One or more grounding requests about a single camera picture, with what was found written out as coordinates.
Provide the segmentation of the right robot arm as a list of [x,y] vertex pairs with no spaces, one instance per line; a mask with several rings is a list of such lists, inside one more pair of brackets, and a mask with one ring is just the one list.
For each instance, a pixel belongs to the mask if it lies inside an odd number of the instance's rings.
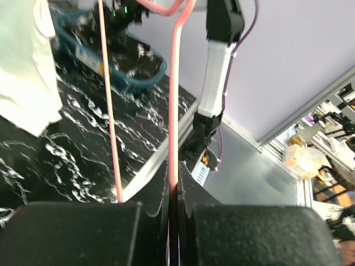
[[207,65],[202,95],[194,116],[195,139],[191,149],[200,152],[219,127],[225,108],[227,78],[236,49],[244,40],[245,20],[238,1],[113,1],[109,22],[118,32],[132,22],[140,23],[142,13],[169,17],[179,12],[171,49],[169,84],[169,161],[178,161],[178,86],[182,28],[193,10],[206,11]]

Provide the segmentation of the black white tie-dye trousers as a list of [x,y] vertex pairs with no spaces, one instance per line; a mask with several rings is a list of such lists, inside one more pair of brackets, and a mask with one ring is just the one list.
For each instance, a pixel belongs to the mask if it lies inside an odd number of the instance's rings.
[[[109,12],[104,19],[109,64],[131,78],[153,77],[160,70],[163,58],[152,52],[149,45],[127,35],[124,29],[119,30],[119,23],[126,20],[118,18],[117,12]],[[84,48],[102,57],[98,12],[82,14],[65,25],[64,30]]]

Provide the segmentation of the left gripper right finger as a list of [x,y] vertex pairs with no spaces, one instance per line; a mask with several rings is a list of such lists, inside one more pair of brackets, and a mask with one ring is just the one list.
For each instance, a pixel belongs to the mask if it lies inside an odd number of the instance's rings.
[[182,265],[342,265],[319,215],[301,206],[223,205],[179,164]]

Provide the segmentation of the white camisole top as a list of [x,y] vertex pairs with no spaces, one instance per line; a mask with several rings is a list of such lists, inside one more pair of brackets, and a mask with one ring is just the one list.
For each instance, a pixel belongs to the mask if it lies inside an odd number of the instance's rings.
[[47,1],[1,1],[1,116],[35,137],[61,120]]

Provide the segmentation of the blue plastic basket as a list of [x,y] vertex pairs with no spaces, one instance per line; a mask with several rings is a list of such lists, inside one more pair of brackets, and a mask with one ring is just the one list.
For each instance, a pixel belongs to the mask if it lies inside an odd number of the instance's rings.
[[[98,12],[98,9],[94,8],[90,11]],[[81,65],[88,67],[96,74],[100,76],[104,76],[103,56],[99,57],[98,55],[89,51],[87,48],[84,48],[83,45],[80,45],[73,37],[71,37],[64,30],[65,25],[73,23],[79,16],[81,16],[82,14],[86,14],[87,12],[89,11],[72,9],[63,13],[57,13],[53,16],[53,25],[55,28],[56,36],[61,51],[65,52],[75,61],[80,62]],[[124,12],[118,12],[106,8],[104,10],[104,15],[108,14],[109,12],[117,12],[118,18],[125,19],[126,22],[128,21],[128,19],[131,18],[131,15],[127,10],[125,10]],[[127,35],[137,39],[135,36],[129,34],[127,31],[125,32]],[[156,52],[152,48],[151,50],[155,54],[161,56],[158,52]],[[123,72],[115,70],[113,66],[109,64],[109,61],[108,61],[108,65],[109,65],[111,85],[116,86],[121,90],[125,90],[128,93],[133,93],[133,94],[138,93],[141,90],[148,89],[154,86],[156,83],[158,83],[164,77],[167,68],[167,63],[163,58],[163,63],[160,67],[160,70],[153,77],[146,80],[139,80],[139,79],[131,78],[126,74],[124,74]]]

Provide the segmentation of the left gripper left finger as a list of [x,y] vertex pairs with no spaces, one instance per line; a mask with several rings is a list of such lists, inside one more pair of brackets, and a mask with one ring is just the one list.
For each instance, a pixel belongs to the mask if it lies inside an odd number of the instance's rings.
[[1,233],[2,265],[165,265],[168,166],[125,203],[38,202]]

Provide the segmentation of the black marble pattern mat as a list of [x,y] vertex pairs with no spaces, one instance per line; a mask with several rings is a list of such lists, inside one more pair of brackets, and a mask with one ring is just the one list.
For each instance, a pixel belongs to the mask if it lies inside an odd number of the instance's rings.
[[[35,137],[1,119],[1,227],[34,201],[116,201],[104,82],[54,57],[61,119]],[[138,96],[113,90],[121,177],[127,186],[168,148],[168,77]]]

